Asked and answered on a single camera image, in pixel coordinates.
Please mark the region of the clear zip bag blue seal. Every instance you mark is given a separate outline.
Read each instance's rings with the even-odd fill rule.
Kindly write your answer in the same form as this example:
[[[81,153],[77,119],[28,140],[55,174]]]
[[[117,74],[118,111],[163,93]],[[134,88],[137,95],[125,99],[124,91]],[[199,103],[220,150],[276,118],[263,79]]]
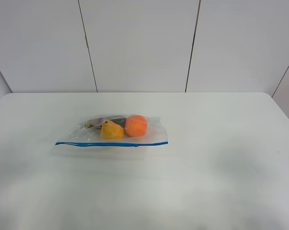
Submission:
[[[97,115],[92,118],[98,118],[110,115]],[[159,146],[168,144],[168,138],[165,128],[159,117],[145,117],[148,122],[147,132],[141,137],[130,137],[126,134],[121,139],[102,139],[102,128],[88,128],[85,120],[79,123],[67,136],[56,142],[56,145],[71,145],[76,147],[139,147],[139,146]]]

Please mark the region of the orange fruit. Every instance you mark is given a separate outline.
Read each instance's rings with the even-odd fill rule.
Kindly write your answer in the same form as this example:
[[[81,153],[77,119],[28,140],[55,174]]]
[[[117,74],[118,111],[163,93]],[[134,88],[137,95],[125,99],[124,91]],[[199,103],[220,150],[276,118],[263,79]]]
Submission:
[[[131,115],[126,119],[125,132],[130,137],[141,137],[147,132],[147,119],[140,115]]]

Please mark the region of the dark purple eggplant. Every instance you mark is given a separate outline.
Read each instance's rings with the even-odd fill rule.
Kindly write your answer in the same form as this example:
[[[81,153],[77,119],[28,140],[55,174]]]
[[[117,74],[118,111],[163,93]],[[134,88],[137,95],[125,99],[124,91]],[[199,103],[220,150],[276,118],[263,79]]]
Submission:
[[[102,128],[103,122],[106,120],[110,120],[114,122],[117,125],[120,125],[122,128],[125,127],[126,125],[126,120],[127,118],[121,115],[110,115],[110,116],[103,116],[103,117],[98,117],[98,118],[92,118],[85,122],[85,125],[88,128]]]

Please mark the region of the yellow pear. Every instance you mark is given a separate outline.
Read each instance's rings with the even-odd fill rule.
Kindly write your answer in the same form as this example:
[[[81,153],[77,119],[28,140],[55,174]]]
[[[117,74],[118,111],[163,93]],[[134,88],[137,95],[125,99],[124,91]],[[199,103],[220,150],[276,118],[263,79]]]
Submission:
[[[124,137],[123,128],[111,120],[105,120],[101,129],[102,139],[121,139]]]

